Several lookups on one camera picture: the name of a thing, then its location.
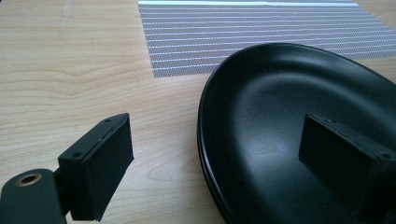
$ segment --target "bolt hole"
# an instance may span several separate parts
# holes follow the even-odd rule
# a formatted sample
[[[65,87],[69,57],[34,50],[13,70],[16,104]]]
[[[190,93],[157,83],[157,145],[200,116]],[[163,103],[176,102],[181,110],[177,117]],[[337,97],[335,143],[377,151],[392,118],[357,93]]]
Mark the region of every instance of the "bolt hole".
[[[81,156],[81,152],[75,152],[75,153],[73,153],[73,155],[72,155],[73,158],[77,158],[77,157],[79,157],[79,156]]]
[[[39,174],[39,173],[37,173],[37,174],[29,174],[29,175],[21,177],[17,181],[16,185],[19,186],[19,187],[26,187],[26,186],[29,186],[29,185],[33,185],[39,179],[41,179],[41,174]]]

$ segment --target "black plastic tray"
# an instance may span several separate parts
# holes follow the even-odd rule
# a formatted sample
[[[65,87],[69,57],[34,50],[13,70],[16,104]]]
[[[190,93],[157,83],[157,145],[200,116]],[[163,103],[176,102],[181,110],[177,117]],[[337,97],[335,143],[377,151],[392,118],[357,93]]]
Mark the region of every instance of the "black plastic tray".
[[[198,146],[227,222],[356,223],[298,159],[305,114],[396,148],[396,85],[349,59],[267,44],[235,53],[212,74]]]

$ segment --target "metal grommet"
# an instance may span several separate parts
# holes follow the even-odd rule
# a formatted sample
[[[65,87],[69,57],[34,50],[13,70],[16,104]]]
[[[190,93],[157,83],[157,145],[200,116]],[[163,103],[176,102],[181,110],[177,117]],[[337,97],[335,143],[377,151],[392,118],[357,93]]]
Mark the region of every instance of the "metal grommet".
[[[29,185],[33,185],[35,182],[41,179],[41,174],[40,173],[33,173],[29,175],[25,175],[21,177],[17,183],[15,183],[16,186],[18,187],[26,187]]]

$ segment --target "striped fabric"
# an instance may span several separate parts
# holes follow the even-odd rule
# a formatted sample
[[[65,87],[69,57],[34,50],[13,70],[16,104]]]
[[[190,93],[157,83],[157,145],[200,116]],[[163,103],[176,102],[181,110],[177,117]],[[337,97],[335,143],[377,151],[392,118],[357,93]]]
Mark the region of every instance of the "striped fabric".
[[[350,59],[396,55],[396,33],[351,0],[138,4],[155,77],[210,73],[234,52],[271,42]]]

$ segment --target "wooden table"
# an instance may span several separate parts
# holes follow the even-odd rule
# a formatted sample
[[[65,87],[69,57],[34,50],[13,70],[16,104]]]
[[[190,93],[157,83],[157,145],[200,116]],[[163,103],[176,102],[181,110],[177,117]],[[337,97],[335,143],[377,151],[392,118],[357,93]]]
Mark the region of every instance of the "wooden table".
[[[396,29],[394,0],[357,2]],[[396,82],[396,57],[359,63]],[[208,77],[153,77],[135,0],[3,0],[0,186],[55,170],[97,122],[129,112],[135,160],[103,223],[222,223],[196,145]]]

